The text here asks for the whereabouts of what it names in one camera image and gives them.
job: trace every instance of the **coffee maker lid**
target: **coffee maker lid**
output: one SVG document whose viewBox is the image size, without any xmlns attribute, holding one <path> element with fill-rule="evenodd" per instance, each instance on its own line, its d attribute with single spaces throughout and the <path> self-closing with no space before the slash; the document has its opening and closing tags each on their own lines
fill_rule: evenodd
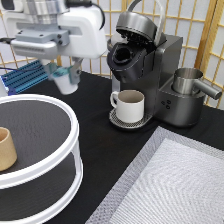
<svg viewBox="0 0 224 224">
<path fill-rule="evenodd" d="M 120 15 L 116 30 L 124 36 L 127 34 L 125 31 L 129 31 L 154 41 L 157 26 L 146 16 L 126 11 Z"/>
<path fill-rule="evenodd" d="M 160 20 L 157 27 L 147 16 L 132 12 L 135 6 L 141 1 L 134 0 L 128 6 L 127 11 L 120 15 L 116 27 L 117 32 L 123 37 L 128 37 L 134 41 L 138 41 L 138 39 L 142 41 L 142 38 L 144 41 L 146 38 L 147 41 L 152 41 L 157 47 L 166 41 L 165 35 L 162 32 L 165 22 L 164 7 L 159 0 L 155 0 L 160 8 Z"/>
</svg>

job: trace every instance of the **coffee maker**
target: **coffee maker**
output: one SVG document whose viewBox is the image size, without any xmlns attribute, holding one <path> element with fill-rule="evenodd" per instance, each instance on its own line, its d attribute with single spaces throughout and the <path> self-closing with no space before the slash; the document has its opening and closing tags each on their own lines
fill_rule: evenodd
<svg viewBox="0 0 224 224">
<path fill-rule="evenodd" d="M 156 0 L 160 8 L 158 27 L 148 17 L 132 12 L 140 1 L 133 1 L 120 15 L 115 35 L 118 38 L 108 41 L 107 63 L 113 73 L 113 85 L 120 91 L 137 90 L 144 94 L 145 116 L 137 124 L 125 124 L 116 118 L 113 110 L 110 121 L 129 130 L 144 126 L 151 118 L 178 127 L 195 125 L 200 119 L 205 93 L 214 99 L 221 93 L 205 83 L 190 94 L 174 90 L 183 38 L 162 32 L 165 13 L 159 0 Z"/>
</svg>

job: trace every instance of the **gray mesh mat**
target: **gray mesh mat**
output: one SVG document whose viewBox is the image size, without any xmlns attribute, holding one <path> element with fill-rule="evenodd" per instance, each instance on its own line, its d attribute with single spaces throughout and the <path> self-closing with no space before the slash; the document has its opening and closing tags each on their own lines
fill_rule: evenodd
<svg viewBox="0 0 224 224">
<path fill-rule="evenodd" d="M 8 128 L 18 155 L 16 163 L 1 174 L 31 166 L 57 150 L 67 139 L 71 122 L 60 107 L 24 100 L 0 106 L 0 127 Z"/>
<path fill-rule="evenodd" d="M 28 100 L 0 105 L 0 127 L 8 128 L 18 155 L 17 162 L 0 175 L 33 165 L 57 150 L 67 139 L 71 122 L 60 107 Z M 39 213 L 57 202 L 75 176 L 73 155 L 28 183 L 0 190 L 0 221 L 17 220 Z"/>
<path fill-rule="evenodd" d="M 53 170 L 25 184 L 0 190 L 0 223 L 35 215 L 56 203 L 75 178 L 74 157 L 70 153 Z"/>
<path fill-rule="evenodd" d="M 224 222 L 224 160 L 165 139 L 111 224 Z"/>
<path fill-rule="evenodd" d="M 158 127 L 86 224 L 109 223 L 112 215 L 165 138 L 224 160 L 224 152 Z"/>
</svg>

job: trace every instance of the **black table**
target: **black table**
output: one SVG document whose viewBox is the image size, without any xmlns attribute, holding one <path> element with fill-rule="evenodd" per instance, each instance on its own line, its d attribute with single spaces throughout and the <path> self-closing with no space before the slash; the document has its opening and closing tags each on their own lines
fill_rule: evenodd
<svg viewBox="0 0 224 224">
<path fill-rule="evenodd" d="M 82 224 L 95 211 L 158 126 L 224 150 L 224 111 L 203 107 L 200 122 L 178 129 L 153 120 L 137 132 L 124 132 L 109 122 L 111 80 L 83 73 L 79 89 L 67 96 L 44 81 L 24 92 L 60 99 L 75 111 L 80 124 L 84 178 L 72 202 L 49 224 Z"/>
</svg>

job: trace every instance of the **wooden cup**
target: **wooden cup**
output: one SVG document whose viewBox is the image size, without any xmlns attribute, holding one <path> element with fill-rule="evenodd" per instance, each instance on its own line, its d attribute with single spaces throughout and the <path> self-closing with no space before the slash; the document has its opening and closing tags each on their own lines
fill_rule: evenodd
<svg viewBox="0 0 224 224">
<path fill-rule="evenodd" d="M 11 167 L 17 160 L 15 146 L 8 129 L 0 127 L 0 171 Z"/>
</svg>

